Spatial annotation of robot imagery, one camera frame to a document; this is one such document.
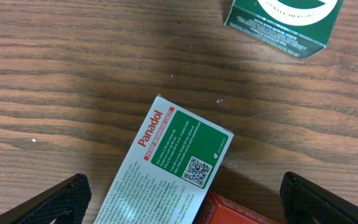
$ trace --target wooden surface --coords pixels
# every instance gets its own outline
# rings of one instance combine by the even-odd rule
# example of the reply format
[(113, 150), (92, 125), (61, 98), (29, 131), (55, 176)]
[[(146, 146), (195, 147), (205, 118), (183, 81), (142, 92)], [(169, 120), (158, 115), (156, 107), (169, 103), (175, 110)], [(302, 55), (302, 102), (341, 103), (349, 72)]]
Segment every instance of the wooden surface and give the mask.
[(307, 60), (224, 27), (230, 4), (0, 0), (0, 214), (83, 173), (92, 223), (157, 94), (236, 134), (223, 196), (284, 222), (290, 170), (358, 205), (358, 0)]

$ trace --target black object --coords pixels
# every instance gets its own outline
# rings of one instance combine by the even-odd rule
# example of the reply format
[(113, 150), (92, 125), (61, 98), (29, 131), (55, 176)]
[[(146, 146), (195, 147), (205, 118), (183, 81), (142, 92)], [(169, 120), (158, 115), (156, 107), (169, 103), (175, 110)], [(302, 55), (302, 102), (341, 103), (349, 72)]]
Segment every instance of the black object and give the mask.
[(76, 174), (0, 215), (0, 224), (80, 224), (91, 200), (88, 179)]
[(357, 206), (293, 172), (284, 175), (280, 196), (289, 224), (358, 223)]

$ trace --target box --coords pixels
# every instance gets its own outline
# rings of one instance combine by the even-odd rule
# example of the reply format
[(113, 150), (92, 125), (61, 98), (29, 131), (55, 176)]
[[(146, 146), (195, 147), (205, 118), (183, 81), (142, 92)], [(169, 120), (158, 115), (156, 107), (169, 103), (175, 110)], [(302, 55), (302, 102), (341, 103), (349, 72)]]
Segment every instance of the box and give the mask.
[(234, 0), (225, 25), (307, 58), (327, 46), (343, 0)]
[(209, 191), (195, 224), (278, 224), (242, 205)]
[(232, 138), (156, 97), (94, 223), (191, 223)]

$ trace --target wood grain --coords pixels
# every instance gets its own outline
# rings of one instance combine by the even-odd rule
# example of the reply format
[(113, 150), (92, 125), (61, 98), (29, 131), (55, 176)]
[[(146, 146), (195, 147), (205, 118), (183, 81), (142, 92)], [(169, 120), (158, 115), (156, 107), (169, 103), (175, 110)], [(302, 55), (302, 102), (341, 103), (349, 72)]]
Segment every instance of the wood grain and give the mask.
[(290, 170), (358, 205), (358, 1), (307, 60), (224, 27), (230, 4), (0, 0), (0, 214), (84, 173), (92, 223), (157, 94), (236, 134), (223, 196), (284, 222)]

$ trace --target red box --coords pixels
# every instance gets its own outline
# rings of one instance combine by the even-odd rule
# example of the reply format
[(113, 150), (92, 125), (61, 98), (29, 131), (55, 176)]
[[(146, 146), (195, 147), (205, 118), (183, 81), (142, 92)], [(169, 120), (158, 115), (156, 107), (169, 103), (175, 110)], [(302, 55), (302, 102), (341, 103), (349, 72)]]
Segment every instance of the red box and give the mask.
[(208, 191), (194, 224), (278, 224), (242, 205)]

